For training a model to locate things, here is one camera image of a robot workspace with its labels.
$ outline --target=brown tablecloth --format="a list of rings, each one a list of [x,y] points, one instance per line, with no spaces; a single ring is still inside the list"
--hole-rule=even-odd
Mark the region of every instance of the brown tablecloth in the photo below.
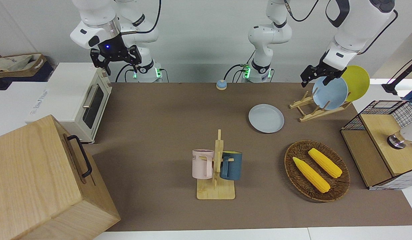
[[[412,225],[401,191],[367,190],[361,179],[339,131],[354,107],[299,123],[288,105],[304,92],[295,83],[229,84],[224,91],[212,83],[115,84],[96,143],[85,147],[121,215],[109,231]],[[261,103],[282,111],[280,131],[250,125],[248,112]],[[243,152],[242,177],[234,200],[197,200],[191,150],[213,149],[217,129],[225,150]],[[351,187],[340,200],[310,202],[288,181],[286,149],[303,139],[344,159]]]

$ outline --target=pink mug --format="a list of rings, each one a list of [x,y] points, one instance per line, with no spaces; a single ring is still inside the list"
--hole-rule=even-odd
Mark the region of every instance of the pink mug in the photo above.
[[[196,149],[192,151],[192,177],[195,179],[212,178],[212,159],[215,156],[213,150]]]

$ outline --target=dark teal mug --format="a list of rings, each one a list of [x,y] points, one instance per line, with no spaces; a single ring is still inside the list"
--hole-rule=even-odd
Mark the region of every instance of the dark teal mug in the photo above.
[[[221,179],[239,180],[241,177],[242,153],[236,151],[224,151],[221,162]]]

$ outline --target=yellow corn cob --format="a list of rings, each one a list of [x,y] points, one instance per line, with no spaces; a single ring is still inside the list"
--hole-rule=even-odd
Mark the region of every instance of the yellow corn cob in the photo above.
[[[336,179],[341,176],[342,170],[319,150],[312,148],[310,151],[308,151],[308,154],[314,159],[314,161],[317,162],[318,165],[320,165],[327,173],[329,173],[331,177]]]
[[[293,157],[293,161],[296,167],[301,171],[302,175],[310,181],[320,193],[327,193],[331,186],[322,178],[314,169],[312,169],[306,162],[300,160],[299,158]]]

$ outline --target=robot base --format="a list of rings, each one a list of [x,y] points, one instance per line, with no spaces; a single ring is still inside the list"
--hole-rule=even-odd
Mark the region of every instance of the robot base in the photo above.
[[[253,70],[248,69],[243,75],[245,82],[261,83],[268,82],[268,79],[271,78],[270,75],[271,68],[269,68],[265,73],[259,74],[255,73]]]
[[[163,75],[159,70],[161,68],[161,64],[154,61],[153,67],[148,70],[147,73],[141,73],[138,71],[133,76],[127,78],[127,82],[163,82]]]

